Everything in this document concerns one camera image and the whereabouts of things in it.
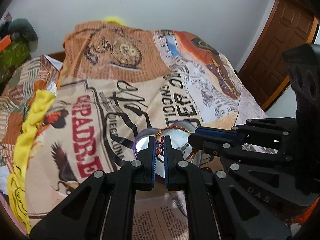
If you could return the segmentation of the purple heart-shaped tin box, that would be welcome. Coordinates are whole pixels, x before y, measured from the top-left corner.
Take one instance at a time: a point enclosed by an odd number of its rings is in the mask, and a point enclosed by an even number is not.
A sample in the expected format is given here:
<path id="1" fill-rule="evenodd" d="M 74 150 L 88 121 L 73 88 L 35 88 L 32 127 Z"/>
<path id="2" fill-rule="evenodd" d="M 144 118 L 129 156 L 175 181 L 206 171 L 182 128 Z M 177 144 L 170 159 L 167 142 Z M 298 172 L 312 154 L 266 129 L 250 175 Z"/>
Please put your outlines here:
<path id="1" fill-rule="evenodd" d="M 156 180 L 164 183 L 164 153 L 163 153 L 163 139 L 169 136 L 171 145 L 174 149 L 182 152 L 185 161 L 190 162 L 196 166 L 200 166 L 202 160 L 202 152 L 200 150 L 193 150 L 189 145 L 188 137 L 194 133 L 196 128 L 187 121 L 178 121 L 166 128 L 147 128 L 141 131 L 135 138 L 133 143 L 134 154 L 137 155 L 139 151 L 148 147 L 149 137 L 156 139 Z"/>

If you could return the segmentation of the brown wooden door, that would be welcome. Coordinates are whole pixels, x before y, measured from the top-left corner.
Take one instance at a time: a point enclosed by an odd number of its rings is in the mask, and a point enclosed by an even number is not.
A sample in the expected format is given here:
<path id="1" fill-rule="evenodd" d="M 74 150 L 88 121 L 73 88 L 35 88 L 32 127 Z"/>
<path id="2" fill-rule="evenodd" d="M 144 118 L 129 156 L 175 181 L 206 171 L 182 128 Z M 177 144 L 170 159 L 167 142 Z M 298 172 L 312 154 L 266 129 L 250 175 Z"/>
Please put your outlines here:
<path id="1" fill-rule="evenodd" d="M 289 85 L 282 53 L 312 42 L 317 25 L 314 14 L 297 0 L 275 0 L 260 37 L 239 70 L 240 80 L 263 110 Z"/>

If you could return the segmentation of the yellow cloth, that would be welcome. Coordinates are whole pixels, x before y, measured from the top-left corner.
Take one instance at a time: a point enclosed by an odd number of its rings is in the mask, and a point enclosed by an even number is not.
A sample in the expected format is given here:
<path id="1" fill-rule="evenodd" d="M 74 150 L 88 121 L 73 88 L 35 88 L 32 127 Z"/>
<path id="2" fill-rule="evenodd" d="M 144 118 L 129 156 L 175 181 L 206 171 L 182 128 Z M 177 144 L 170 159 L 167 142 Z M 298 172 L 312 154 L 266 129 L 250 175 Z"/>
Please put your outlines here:
<path id="1" fill-rule="evenodd" d="M 31 159 L 30 152 L 40 131 L 40 124 L 44 120 L 49 107 L 52 106 L 59 85 L 67 73 L 67 63 L 65 61 L 57 61 L 57 63 L 50 63 L 49 65 L 52 68 L 56 65 L 59 66 L 56 69 L 56 75 L 50 78 L 50 81 L 53 81 L 54 91 L 50 92 L 48 90 L 49 83 L 36 86 L 28 105 L 31 112 L 26 115 L 25 121 L 22 123 L 21 132 L 14 147 L 13 172 L 7 178 L 7 195 L 11 211 L 15 218 L 24 224 L 27 233 L 32 228 L 25 201 L 25 177 Z"/>

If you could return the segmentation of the newspaper print bedspread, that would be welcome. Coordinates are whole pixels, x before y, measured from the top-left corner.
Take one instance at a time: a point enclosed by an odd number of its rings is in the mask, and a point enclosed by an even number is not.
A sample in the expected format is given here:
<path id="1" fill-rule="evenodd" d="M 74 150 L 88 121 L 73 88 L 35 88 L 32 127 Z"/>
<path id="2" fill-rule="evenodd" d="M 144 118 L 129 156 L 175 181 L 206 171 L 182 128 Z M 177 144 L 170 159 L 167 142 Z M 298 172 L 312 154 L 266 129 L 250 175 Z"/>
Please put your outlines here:
<path id="1" fill-rule="evenodd" d="M 36 86 L 56 65 L 67 73 L 31 148 L 25 201 L 33 227 L 96 170 L 113 172 L 135 158 L 133 143 L 147 128 L 178 121 L 230 129 L 265 118 L 225 55 L 177 30 L 141 30 L 104 21 L 77 25 L 63 42 L 65 57 L 41 55 L 18 67 L 1 92 L 1 202 L 18 229 L 7 178 Z"/>

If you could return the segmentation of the orange shoe box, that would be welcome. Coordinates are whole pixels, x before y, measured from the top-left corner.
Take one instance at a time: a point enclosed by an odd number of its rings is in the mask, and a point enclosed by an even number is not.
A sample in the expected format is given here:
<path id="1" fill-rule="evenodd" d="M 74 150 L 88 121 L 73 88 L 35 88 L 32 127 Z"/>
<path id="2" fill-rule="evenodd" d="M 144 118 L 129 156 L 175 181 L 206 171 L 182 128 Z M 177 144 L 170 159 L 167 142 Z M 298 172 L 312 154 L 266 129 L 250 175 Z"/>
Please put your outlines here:
<path id="1" fill-rule="evenodd" d="M 11 44 L 11 38 L 9 35 L 6 35 L 0 41 L 0 52 L 4 51 L 10 44 Z"/>

